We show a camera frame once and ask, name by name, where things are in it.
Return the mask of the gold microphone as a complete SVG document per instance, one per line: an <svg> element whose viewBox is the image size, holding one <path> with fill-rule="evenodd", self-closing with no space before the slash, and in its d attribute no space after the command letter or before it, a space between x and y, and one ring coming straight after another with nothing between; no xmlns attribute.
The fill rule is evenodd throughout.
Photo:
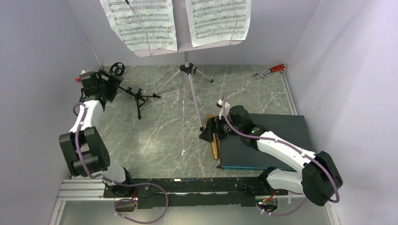
<svg viewBox="0 0 398 225"><path fill-rule="evenodd" d="M211 144L211 150L212 150L213 158L214 158L214 160L218 160L218 159L220 159L220 156L219 156L219 151L218 151L218 144L217 144L216 134L213 133L212 137L213 137L213 141L210 144Z"/></svg>

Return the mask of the sheet music page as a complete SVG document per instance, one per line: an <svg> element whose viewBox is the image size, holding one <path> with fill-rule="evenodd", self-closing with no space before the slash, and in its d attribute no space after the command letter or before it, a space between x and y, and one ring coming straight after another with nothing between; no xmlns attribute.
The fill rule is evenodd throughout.
<svg viewBox="0 0 398 225"><path fill-rule="evenodd" d="M102 0L113 32L131 51L177 51L171 0Z"/></svg>
<svg viewBox="0 0 398 225"><path fill-rule="evenodd" d="M187 0L192 46L246 40L251 9L251 0Z"/></svg>

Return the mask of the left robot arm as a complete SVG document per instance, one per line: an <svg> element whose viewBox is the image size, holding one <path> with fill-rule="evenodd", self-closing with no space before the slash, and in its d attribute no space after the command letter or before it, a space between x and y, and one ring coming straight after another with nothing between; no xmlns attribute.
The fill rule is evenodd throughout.
<svg viewBox="0 0 398 225"><path fill-rule="evenodd" d="M97 72L82 71L81 97L73 107L77 116L69 132L59 136L59 144L72 176L100 178L124 197L134 193L135 184L128 171L111 162L109 152L97 126L118 93L123 78L104 69Z"/></svg>

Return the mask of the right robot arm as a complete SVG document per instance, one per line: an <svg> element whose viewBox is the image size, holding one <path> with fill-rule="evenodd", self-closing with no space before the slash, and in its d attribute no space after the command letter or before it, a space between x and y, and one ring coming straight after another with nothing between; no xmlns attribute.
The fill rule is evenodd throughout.
<svg viewBox="0 0 398 225"><path fill-rule="evenodd" d="M266 153L290 166L293 171L269 168L259 178L259 190L269 195L277 189L303 194L309 201L324 206L340 201L342 177L331 155L303 149L253 122L242 106L222 107L218 116L210 117L201 128L199 138L212 142L215 138L238 136L246 146Z"/></svg>

